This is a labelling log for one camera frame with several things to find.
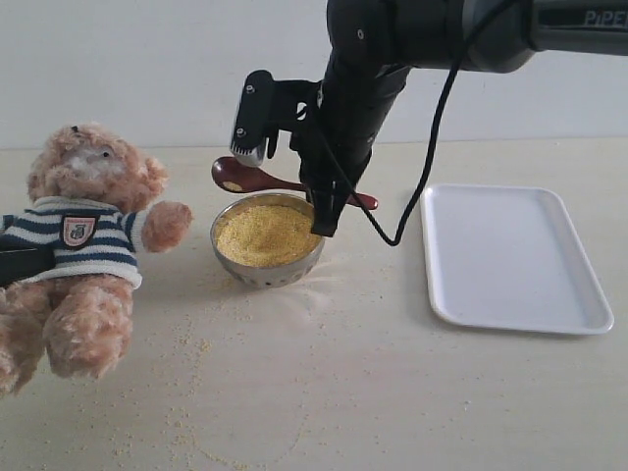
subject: cornmeal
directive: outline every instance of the cornmeal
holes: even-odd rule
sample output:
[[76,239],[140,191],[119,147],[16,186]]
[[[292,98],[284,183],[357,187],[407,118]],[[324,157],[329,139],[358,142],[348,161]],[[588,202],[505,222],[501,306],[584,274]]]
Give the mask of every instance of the cornmeal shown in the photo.
[[224,182],[223,185],[226,189],[230,189],[231,191],[242,191],[242,187],[237,183]]
[[223,228],[218,250],[240,265],[269,268],[294,262],[321,240],[310,233],[312,221],[285,206],[254,206]]

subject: white wall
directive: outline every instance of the white wall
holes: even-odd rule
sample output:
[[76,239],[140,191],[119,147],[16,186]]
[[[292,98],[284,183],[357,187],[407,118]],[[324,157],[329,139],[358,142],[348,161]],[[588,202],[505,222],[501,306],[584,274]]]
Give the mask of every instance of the white wall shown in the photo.
[[[85,120],[140,145],[226,144],[249,72],[321,77],[325,5],[2,0],[0,147],[39,146]],[[444,77],[415,71],[379,140],[425,139]],[[627,79],[628,59],[557,53],[509,76],[460,76],[442,139],[626,135]]]

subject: emblem patch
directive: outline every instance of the emblem patch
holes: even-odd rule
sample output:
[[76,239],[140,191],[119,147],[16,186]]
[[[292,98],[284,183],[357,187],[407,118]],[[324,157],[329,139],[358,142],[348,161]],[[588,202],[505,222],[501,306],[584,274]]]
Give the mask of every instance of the emblem patch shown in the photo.
[[68,248],[82,248],[96,232],[97,223],[97,216],[65,216],[61,227],[61,241]]

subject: teddy bear head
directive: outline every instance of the teddy bear head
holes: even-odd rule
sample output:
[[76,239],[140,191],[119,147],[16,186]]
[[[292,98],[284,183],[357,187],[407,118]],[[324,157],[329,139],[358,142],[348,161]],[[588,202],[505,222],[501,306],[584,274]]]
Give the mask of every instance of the teddy bear head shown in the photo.
[[168,175],[154,157],[92,123],[52,133],[28,175],[28,196],[65,196],[145,209],[165,189]]

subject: teddy bear leg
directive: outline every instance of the teddy bear leg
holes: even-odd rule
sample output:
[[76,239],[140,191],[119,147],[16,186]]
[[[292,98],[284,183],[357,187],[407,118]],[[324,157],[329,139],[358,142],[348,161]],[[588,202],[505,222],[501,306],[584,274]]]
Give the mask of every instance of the teddy bear leg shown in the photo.
[[125,356],[131,339],[132,286],[112,276],[80,278],[44,325],[52,372],[101,378]]
[[0,289],[0,396],[17,394],[37,369],[50,288],[51,282],[41,282]]

